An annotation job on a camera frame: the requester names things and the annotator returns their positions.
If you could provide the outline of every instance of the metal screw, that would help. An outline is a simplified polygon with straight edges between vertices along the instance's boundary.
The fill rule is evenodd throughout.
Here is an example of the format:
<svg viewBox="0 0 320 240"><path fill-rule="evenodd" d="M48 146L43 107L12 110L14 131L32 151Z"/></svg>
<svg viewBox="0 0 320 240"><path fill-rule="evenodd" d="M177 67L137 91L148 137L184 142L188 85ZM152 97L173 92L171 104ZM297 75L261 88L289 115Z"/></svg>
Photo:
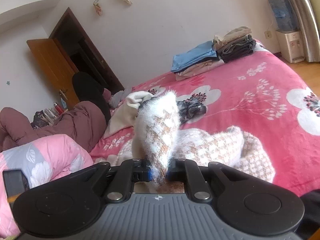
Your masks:
<svg viewBox="0 0 320 240"><path fill-rule="evenodd" d="M122 199L123 195L120 192L110 192L107 197L111 200L119 200Z"/></svg>
<svg viewBox="0 0 320 240"><path fill-rule="evenodd" d="M208 199L210 197L210 194L208 192L199 191L195 193L195 198L197 199Z"/></svg>

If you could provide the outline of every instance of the jacket sleeve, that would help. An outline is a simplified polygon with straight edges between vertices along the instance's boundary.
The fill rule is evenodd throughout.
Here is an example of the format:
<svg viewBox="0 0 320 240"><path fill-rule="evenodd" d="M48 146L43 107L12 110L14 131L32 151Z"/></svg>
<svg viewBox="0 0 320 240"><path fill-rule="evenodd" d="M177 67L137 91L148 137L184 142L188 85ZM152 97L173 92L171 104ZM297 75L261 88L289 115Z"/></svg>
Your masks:
<svg viewBox="0 0 320 240"><path fill-rule="evenodd" d="M0 141L3 136L10 135L14 142L18 142L27 133L33 133L29 119L19 111L5 107L0 112Z"/></svg>

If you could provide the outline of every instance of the wooden floor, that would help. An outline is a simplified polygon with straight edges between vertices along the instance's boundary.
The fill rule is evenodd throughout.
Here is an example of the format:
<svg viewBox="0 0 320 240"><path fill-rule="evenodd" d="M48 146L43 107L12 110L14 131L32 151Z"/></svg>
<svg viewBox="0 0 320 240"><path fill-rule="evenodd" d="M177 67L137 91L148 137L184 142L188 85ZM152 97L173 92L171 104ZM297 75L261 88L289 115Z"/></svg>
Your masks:
<svg viewBox="0 0 320 240"><path fill-rule="evenodd" d="M289 65L317 96L320 96L320 63L289 63L283 58L281 60Z"/></svg>

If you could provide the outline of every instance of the brown and white houndstooth pattern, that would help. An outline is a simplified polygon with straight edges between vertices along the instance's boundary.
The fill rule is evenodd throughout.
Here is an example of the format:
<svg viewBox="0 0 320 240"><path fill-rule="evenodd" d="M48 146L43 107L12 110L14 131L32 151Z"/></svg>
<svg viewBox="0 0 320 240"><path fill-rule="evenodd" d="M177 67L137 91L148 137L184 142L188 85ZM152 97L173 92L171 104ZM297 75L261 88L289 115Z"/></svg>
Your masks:
<svg viewBox="0 0 320 240"><path fill-rule="evenodd" d="M180 183L168 183L165 174L171 158L187 158L208 166L217 161L247 174L272 182L275 170L258 138L239 127L210 135L201 129L179 130L175 94L169 92L146 104L135 124L135 137L119 152L119 161L147 157L151 162L154 186L160 193L181 192Z"/></svg>

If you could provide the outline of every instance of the folded blue shirt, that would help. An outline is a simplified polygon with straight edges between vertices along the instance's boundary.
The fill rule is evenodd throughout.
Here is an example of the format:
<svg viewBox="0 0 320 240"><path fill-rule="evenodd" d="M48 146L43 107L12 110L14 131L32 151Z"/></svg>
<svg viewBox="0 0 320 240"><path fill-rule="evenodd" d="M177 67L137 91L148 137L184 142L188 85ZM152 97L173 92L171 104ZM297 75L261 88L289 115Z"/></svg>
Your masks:
<svg viewBox="0 0 320 240"><path fill-rule="evenodd" d="M175 55L173 57L171 72L181 72L206 57L216 57L217 60L219 60L217 53L213 50L212 46L213 42L207 41L186 53Z"/></svg>

